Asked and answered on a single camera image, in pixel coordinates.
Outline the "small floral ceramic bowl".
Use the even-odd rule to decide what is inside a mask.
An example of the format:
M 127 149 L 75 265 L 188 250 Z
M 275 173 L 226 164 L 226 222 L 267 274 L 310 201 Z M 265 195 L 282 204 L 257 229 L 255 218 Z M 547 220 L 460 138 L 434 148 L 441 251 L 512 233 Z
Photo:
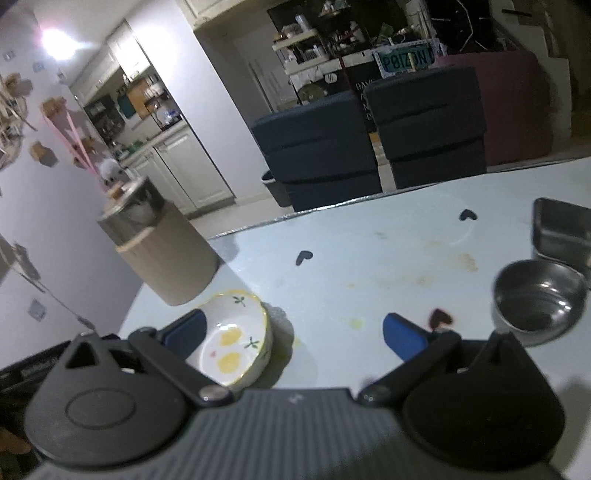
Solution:
M 249 292 L 229 290 L 197 311 L 204 314 L 204 339 L 186 363 L 232 392 L 252 385 L 269 364 L 273 349 L 273 329 L 263 303 Z

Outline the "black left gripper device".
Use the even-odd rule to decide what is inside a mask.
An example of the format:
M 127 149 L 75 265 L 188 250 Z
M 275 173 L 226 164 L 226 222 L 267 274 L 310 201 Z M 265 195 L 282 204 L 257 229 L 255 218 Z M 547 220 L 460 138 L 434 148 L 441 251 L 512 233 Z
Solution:
M 122 339 L 116 334 L 99 336 L 102 342 L 117 344 Z M 23 410 L 30 402 L 47 375 L 58 363 L 71 341 L 66 341 L 20 360 L 1 370 L 1 413 L 16 416 L 9 411 Z M 99 363 L 92 346 L 79 345 L 67 368 L 96 366 Z

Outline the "beige canister with steel lid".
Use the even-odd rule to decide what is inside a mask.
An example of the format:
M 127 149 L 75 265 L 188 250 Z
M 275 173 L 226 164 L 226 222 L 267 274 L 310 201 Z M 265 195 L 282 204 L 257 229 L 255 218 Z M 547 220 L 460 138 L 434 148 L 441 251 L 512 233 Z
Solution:
M 145 176 L 114 183 L 97 223 L 116 252 L 170 306 L 198 296 L 221 264 L 214 248 Z

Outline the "round steel bowl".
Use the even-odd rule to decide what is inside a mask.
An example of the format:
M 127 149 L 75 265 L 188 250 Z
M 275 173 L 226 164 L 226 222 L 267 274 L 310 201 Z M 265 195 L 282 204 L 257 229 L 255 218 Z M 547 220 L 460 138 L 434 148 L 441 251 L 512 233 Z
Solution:
M 497 331 L 512 333 L 526 347 L 553 341 L 582 318 L 588 295 L 585 277 L 549 260 L 521 260 L 504 267 L 492 287 Z

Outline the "rectangular steel container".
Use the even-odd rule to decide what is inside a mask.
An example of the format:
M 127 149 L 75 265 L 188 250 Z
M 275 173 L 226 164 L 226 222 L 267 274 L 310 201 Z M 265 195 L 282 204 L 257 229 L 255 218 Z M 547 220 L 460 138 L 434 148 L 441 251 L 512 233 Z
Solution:
M 536 199 L 532 245 L 538 257 L 566 264 L 590 280 L 590 209 L 549 198 Z

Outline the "left dark blue chair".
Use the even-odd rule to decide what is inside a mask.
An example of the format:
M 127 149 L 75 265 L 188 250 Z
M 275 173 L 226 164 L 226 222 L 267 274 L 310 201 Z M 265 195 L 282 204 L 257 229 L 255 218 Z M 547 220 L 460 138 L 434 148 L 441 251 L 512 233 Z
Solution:
M 351 91 L 263 117 L 252 135 L 294 211 L 383 191 L 365 116 Z

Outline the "dark blue chair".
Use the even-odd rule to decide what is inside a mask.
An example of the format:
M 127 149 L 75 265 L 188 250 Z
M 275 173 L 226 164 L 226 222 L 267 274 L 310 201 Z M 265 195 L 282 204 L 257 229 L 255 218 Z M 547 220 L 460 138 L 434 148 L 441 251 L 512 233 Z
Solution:
M 383 191 L 365 116 L 351 91 L 263 117 L 252 135 L 294 211 Z
M 487 172 L 487 131 L 472 67 L 445 67 L 370 83 L 363 91 L 399 189 Z

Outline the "right dark blue chair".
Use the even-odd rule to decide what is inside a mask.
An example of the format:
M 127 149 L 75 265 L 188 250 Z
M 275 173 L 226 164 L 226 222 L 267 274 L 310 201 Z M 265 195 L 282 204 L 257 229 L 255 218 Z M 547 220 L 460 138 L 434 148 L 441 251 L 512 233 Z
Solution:
M 370 83 L 363 91 L 399 189 L 487 172 L 487 131 L 472 67 L 445 67 Z

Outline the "maroon chair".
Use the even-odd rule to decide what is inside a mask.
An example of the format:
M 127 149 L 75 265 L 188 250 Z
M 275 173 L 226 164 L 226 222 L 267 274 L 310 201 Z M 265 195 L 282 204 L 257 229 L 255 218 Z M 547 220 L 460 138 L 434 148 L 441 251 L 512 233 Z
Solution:
M 489 166 L 536 159 L 551 151 L 550 87 L 533 53 L 458 54 L 440 57 L 436 65 L 475 70 L 487 124 Z

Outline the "teal prizon sign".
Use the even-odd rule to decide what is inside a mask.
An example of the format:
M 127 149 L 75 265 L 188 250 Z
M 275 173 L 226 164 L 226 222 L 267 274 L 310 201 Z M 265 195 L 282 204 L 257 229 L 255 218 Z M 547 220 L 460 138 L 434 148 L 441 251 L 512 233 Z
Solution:
M 436 60 L 430 42 L 411 42 L 381 47 L 373 52 L 383 78 L 429 69 Z

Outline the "cluttered white shelf unit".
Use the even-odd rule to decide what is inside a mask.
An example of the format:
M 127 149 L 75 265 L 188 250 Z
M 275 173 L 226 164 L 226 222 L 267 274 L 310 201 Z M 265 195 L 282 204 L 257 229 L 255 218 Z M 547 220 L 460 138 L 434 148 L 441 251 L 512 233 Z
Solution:
M 321 18 L 304 14 L 280 26 L 271 49 L 294 90 L 324 78 L 322 68 L 336 57 Z

